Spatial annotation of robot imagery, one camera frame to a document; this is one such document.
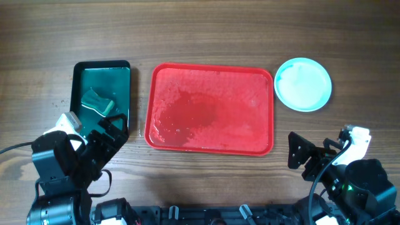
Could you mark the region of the green yellow sponge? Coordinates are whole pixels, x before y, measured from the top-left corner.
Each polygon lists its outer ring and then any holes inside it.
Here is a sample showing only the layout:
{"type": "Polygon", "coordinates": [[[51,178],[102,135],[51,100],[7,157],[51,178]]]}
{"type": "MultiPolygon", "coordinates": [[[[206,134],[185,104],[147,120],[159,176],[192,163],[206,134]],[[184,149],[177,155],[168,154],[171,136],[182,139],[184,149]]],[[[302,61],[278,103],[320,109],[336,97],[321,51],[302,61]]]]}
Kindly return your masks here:
{"type": "Polygon", "coordinates": [[[111,99],[103,98],[93,89],[86,91],[81,98],[81,106],[95,111],[102,117],[106,117],[115,106],[111,99]]]}

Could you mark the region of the light blue plate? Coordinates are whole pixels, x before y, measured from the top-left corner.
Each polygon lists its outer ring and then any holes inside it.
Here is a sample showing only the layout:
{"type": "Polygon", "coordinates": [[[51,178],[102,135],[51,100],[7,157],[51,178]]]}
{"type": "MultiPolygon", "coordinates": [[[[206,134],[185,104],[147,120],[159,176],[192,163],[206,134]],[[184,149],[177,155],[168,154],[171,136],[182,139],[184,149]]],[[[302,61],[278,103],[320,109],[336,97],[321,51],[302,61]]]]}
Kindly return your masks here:
{"type": "Polygon", "coordinates": [[[278,68],[274,77],[274,90],[285,106],[308,113],[328,103],[333,84],[327,70],[317,61],[296,57],[278,68]]]}

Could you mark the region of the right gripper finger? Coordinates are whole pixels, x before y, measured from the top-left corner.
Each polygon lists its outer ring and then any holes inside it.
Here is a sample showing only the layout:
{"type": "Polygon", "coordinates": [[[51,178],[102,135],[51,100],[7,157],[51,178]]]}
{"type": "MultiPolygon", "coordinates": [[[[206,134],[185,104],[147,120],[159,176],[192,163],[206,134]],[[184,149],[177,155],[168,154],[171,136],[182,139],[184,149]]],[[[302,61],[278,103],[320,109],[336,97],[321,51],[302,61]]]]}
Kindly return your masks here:
{"type": "Polygon", "coordinates": [[[313,155],[316,147],[313,143],[295,132],[289,133],[288,141],[289,156],[287,165],[289,169],[297,169],[313,155]]]}
{"type": "Polygon", "coordinates": [[[325,153],[338,153],[341,151],[341,144],[332,139],[326,138],[322,143],[325,153]]]}

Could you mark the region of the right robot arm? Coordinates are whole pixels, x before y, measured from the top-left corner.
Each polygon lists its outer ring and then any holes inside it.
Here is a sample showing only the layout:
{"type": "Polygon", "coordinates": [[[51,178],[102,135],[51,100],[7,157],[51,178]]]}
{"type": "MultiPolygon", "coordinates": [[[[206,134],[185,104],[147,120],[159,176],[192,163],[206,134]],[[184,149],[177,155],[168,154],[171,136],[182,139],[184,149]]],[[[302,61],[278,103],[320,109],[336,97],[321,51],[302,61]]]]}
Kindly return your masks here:
{"type": "Polygon", "coordinates": [[[302,215],[305,224],[316,224],[323,215],[331,215],[315,193],[318,183],[341,212],[341,224],[399,224],[395,185],[379,160],[358,156],[367,150],[370,140],[369,131],[361,127],[342,129],[337,141],[325,139],[323,147],[289,133],[287,165],[291,169],[303,165],[303,179],[312,182],[302,215]]]}

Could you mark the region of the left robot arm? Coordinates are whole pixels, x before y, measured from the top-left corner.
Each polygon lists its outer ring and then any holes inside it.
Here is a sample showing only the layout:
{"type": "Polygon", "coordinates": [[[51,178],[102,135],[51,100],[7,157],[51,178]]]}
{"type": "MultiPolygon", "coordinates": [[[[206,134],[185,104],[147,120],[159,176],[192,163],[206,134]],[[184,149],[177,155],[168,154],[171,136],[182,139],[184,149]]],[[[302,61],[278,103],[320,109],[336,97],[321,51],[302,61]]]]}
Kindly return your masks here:
{"type": "Polygon", "coordinates": [[[104,117],[88,137],[79,135],[83,125],[73,112],[65,112],[54,128],[31,145],[32,161],[39,174],[27,224],[90,224],[92,199],[88,187],[105,172],[105,165],[129,137],[125,114],[104,117]]]}

